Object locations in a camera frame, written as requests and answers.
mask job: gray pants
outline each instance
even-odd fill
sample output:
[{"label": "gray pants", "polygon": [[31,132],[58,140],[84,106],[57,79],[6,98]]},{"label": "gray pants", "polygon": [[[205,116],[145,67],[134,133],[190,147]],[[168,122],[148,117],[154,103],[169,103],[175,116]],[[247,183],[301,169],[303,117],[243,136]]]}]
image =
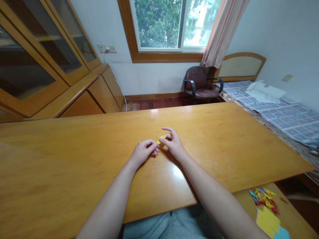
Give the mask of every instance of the gray pants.
[{"label": "gray pants", "polygon": [[128,223],[124,239],[214,238],[222,239],[214,220],[201,204]]}]

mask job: chair seat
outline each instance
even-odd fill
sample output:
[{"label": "chair seat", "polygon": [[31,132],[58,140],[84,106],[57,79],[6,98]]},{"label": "chair seat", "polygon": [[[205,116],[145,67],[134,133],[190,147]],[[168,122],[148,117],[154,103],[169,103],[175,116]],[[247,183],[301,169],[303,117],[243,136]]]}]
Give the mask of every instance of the chair seat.
[{"label": "chair seat", "polygon": [[213,99],[213,98],[217,98],[218,96],[219,96],[219,92],[214,90],[200,89],[200,90],[196,90],[196,93],[195,93],[195,98],[197,99]]}]

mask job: curtain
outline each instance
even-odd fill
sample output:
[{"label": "curtain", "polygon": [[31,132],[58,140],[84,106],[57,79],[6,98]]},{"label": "curtain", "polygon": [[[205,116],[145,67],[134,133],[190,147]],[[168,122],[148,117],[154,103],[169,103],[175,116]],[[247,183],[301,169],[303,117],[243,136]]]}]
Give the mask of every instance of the curtain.
[{"label": "curtain", "polygon": [[223,0],[206,46],[202,64],[219,68],[249,0]]}]

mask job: electrical socket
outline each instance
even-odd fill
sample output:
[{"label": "electrical socket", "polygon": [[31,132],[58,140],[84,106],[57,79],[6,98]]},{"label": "electrical socket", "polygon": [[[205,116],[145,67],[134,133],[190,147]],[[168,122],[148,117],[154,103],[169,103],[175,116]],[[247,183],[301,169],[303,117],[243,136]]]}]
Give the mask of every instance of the electrical socket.
[{"label": "electrical socket", "polygon": [[282,78],[282,81],[288,82],[293,78],[293,75],[286,75],[284,78]]},{"label": "electrical socket", "polygon": [[97,48],[99,49],[99,51],[100,51],[101,53],[104,53],[105,45],[97,44]]},{"label": "electrical socket", "polygon": [[106,48],[109,48],[109,49],[110,49],[110,50],[109,50],[108,52],[106,52],[106,53],[117,53],[114,45],[106,45],[106,46],[105,46],[105,49],[106,49]]}]

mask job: office chair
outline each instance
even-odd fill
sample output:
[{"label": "office chair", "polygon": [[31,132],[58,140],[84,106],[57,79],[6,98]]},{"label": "office chair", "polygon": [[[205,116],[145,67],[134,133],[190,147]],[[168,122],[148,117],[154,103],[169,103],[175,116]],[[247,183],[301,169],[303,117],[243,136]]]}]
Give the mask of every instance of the office chair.
[{"label": "office chair", "polygon": [[[208,90],[208,80],[218,80],[220,90]],[[187,95],[196,99],[214,99],[223,91],[224,82],[220,78],[207,78],[206,71],[200,66],[189,68],[184,77],[184,91]]]}]

